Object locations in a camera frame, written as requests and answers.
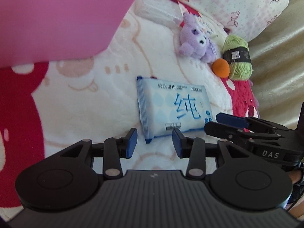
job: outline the curtain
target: curtain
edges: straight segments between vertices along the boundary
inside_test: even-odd
[[[304,102],[304,0],[288,7],[249,42],[253,93],[262,119],[295,129]]]

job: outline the orange ball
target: orange ball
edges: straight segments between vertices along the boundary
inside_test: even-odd
[[[220,78],[227,78],[230,74],[229,64],[225,59],[219,58],[212,64],[212,71]]]

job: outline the ribbed gray panel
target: ribbed gray panel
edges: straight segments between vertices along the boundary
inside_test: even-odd
[[[226,207],[202,182],[187,180],[178,170],[129,170],[122,179],[106,181],[80,207],[61,213],[25,209],[9,224],[13,228],[293,228],[298,221],[283,209],[248,213]]]

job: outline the blue and white package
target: blue and white package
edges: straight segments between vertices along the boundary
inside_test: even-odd
[[[138,76],[137,98],[146,143],[172,135],[173,128],[203,130],[213,120],[204,86]]]

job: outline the green yarn skein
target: green yarn skein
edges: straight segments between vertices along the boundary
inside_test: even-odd
[[[244,47],[247,50],[249,50],[248,43],[244,39],[234,34],[230,34],[225,40],[223,46],[223,53],[225,51],[235,49],[238,47]],[[253,72],[251,63],[247,63],[247,62],[231,63],[229,67],[230,67],[229,78],[233,81],[246,81],[250,78]]]

